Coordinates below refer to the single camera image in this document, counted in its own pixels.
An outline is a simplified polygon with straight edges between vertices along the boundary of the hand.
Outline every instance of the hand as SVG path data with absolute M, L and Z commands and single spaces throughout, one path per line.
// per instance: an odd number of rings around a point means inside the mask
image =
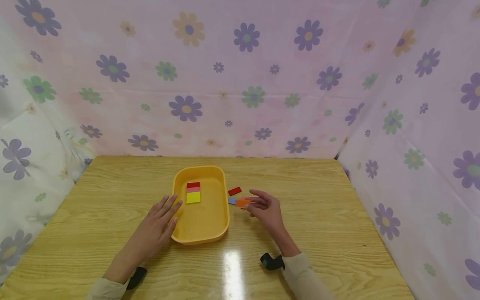
M 174 194 L 170 199 L 165 195 L 159 203 L 155 203 L 146 217 L 138 225 L 125 246 L 115 256 L 110 267 L 103 275 L 104 278 L 124 284 L 139 264 L 152 258 L 170 240 L 177 218 L 170 219 L 182 205 Z

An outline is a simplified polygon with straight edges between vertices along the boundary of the orange block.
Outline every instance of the orange block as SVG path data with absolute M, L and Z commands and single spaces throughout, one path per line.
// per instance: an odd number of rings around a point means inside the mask
M 247 204 L 250 204 L 250 200 L 247 200 L 245 198 L 237 199 L 235 201 L 235 206 L 238 206 L 238 207 L 244 207 Z

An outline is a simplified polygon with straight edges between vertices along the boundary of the right hand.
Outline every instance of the right hand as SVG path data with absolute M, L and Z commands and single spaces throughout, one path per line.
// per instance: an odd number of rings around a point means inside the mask
M 280 211 L 280 201 L 263 191 L 250 190 L 250 193 L 257 196 L 247 198 L 251 203 L 247 204 L 245 209 L 250 213 L 250 216 L 256 217 L 270 234 L 285 230 L 282 212 Z

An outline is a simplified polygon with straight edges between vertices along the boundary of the yellow block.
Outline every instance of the yellow block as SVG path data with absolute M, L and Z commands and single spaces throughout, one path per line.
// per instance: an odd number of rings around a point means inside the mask
M 188 192 L 187 204 L 200 202 L 200 192 Z

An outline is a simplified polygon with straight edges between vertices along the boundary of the stacked blocks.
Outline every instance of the stacked blocks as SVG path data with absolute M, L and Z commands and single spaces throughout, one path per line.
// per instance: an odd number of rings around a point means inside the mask
M 187 183 L 187 204 L 200 202 L 200 183 Z

